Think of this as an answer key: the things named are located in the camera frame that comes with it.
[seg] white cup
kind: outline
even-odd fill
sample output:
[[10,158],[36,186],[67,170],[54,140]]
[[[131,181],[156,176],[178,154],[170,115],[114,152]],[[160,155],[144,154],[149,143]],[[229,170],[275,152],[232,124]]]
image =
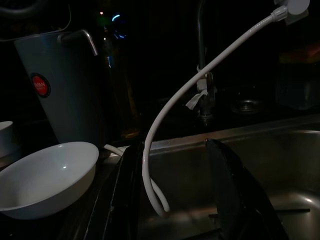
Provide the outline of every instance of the white cup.
[[0,122],[0,168],[17,161],[21,155],[21,144],[13,122]]

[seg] dark background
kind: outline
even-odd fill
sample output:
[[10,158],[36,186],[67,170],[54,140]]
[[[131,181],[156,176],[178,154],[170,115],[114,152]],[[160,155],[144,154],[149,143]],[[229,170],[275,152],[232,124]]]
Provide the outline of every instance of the dark background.
[[[111,15],[121,13],[126,17],[132,70],[130,80],[138,111],[145,119],[142,121],[145,129],[162,102],[197,72],[197,5],[197,0],[96,0],[82,5],[78,5],[78,1],[70,2],[72,22],[69,30],[88,29],[97,43],[100,11]],[[273,101],[279,54],[320,40],[319,5],[319,1],[311,0],[309,17],[290,26],[284,22],[271,24],[245,42],[214,69],[218,90],[256,86],[263,89],[259,94]],[[65,2],[59,2],[32,21],[42,29],[52,24],[63,26],[68,19],[67,9]],[[207,63],[274,9],[273,0],[207,0],[203,21]],[[1,19],[1,37],[18,37],[23,31],[13,33],[11,26],[16,28],[19,24]],[[0,121],[14,121],[30,152],[55,144],[57,140],[13,43],[0,43],[0,53]],[[90,60],[96,62],[100,78],[108,81],[100,68],[101,59],[92,57]],[[111,134],[111,142],[118,141],[119,133]]]

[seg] hose connector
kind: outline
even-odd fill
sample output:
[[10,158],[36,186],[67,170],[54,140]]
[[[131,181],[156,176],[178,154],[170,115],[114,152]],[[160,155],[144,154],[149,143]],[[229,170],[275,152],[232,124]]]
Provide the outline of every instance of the hose connector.
[[271,13],[271,17],[273,19],[273,22],[279,22],[283,19],[286,19],[288,17],[288,8],[287,6],[280,6],[276,10],[274,10]]

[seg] kitchen sink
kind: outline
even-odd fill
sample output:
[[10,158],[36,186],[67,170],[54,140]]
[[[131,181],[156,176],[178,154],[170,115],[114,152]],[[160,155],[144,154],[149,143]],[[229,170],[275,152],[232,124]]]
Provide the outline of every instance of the kitchen sink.
[[171,212],[157,216],[141,188],[138,239],[183,240],[220,227],[205,139],[227,144],[262,185],[291,240],[320,239],[320,115],[154,142],[150,175]]

